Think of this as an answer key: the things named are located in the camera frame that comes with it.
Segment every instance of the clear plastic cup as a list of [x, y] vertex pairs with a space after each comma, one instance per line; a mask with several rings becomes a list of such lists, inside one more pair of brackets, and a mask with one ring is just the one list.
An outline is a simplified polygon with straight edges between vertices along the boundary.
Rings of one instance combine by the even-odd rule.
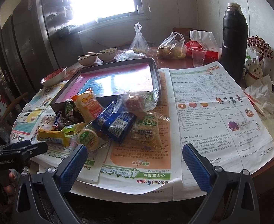
[[207, 51], [199, 47], [193, 47], [191, 48], [191, 51], [192, 51], [193, 66], [194, 67], [203, 66], [205, 53]]

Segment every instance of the blue gripper pad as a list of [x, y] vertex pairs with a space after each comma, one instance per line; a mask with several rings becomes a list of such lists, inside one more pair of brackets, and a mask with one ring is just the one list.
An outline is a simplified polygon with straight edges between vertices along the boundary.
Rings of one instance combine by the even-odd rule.
[[184, 145], [182, 154], [183, 159], [190, 169], [199, 188], [202, 191], [209, 193], [212, 190], [211, 176], [205, 167], [187, 144]]
[[63, 159], [59, 164], [57, 167], [58, 171], [56, 176], [59, 178], [58, 189], [61, 194], [71, 190], [76, 178], [86, 162], [87, 157], [88, 153], [86, 146], [79, 145], [69, 157]]

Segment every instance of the white plastic bag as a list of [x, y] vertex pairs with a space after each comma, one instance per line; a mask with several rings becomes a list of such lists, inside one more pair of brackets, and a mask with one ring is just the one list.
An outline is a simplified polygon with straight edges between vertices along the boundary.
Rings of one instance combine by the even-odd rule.
[[157, 58], [183, 59], [186, 53], [184, 37], [182, 34], [172, 32], [171, 35], [159, 45]]
[[142, 33], [140, 32], [142, 29], [141, 24], [135, 24], [134, 29], [136, 35], [130, 45], [130, 49], [132, 49], [136, 54], [146, 54], [149, 51], [149, 47], [145, 38], [142, 36]]
[[147, 58], [145, 54], [136, 54], [132, 49], [126, 50], [123, 53], [116, 55], [114, 59], [120, 61], [120, 60], [132, 60], [132, 59], [139, 59], [139, 58]]

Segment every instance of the newspaper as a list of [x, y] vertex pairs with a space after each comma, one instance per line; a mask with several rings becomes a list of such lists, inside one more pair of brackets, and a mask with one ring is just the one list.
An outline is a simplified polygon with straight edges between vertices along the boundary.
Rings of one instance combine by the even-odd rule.
[[112, 143], [101, 169], [97, 187], [126, 193], [144, 194], [181, 183], [181, 154], [178, 118], [168, 69], [160, 69], [161, 104], [155, 112], [169, 116], [159, 120], [163, 150], [148, 151]]
[[58, 94], [58, 92], [66, 84], [66, 81], [63, 81], [52, 87], [42, 88], [28, 104], [25, 105], [22, 112], [29, 112], [33, 110], [43, 110], [48, 107], [53, 98]]
[[[65, 147], [61, 144], [49, 144], [48, 151], [31, 158], [34, 162], [38, 163], [44, 168], [57, 167], [61, 161], [69, 157], [76, 146]], [[108, 147], [103, 147], [98, 150], [96, 157], [88, 157], [79, 176], [78, 181], [86, 183], [97, 184], [99, 180], [100, 170], [104, 159], [106, 158]]]
[[[192, 143], [213, 165], [254, 173], [274, 157], [274, 141], [254, 107], [226, 70], [213, 62], [169, 70], [178, 110], [181, 148]], [[205, 194], [182, 162], [183, 188], [174, 200]]]
[[[30, 140], [32, 144], [37, 142], [39, 127], [51, 130], [55, 119], [55, 112], [49, 105], [56, 94], [65, 85], [61, 82], [53, 87], [41, 89], [33, 99], [24, 107], [21, 114], [13, 125], [10, 142], [16, 143]], [[64, 158], [68, 157], [75, 149], [77, 143], [70, 142], [70, 147], [60, 144], [48, 144], [48, 151], [33, 157], [32, 160], [43, 167], [56, 167]], [[89, 157], [82, 168], [78, 180], [97, 184], [103, 161], [107, 155], [108, 148], [99, 149], [96, 156]]]

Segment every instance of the ceramic bowl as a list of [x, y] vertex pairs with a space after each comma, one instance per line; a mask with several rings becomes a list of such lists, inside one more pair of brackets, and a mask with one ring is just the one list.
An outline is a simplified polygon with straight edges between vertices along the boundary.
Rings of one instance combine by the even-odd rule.
[[41, 80], [41, 84], [44, 87], [51, 87], [51, 86], [54, 86], [54, 85], [60, 83], [63, 80], [63, 78], [65, 77], [66, 69], [67, 69], [66, 67], [62, 67], [62, 68], [55, 70], [48, 76], [44, 77]]
[[96, 61], [96, 54], [85, 55], [78, 58], [78, 62], [83, 66], [91, 66]]
[[104, 62], [109, 62], [109, 61], [112, 61], [114, 57], [116, 56], [117, 48], [105, 49], [105, 50], [101, 50], [100, 52], [105, 52], [105, 53], [98, 54], [99, 59]]

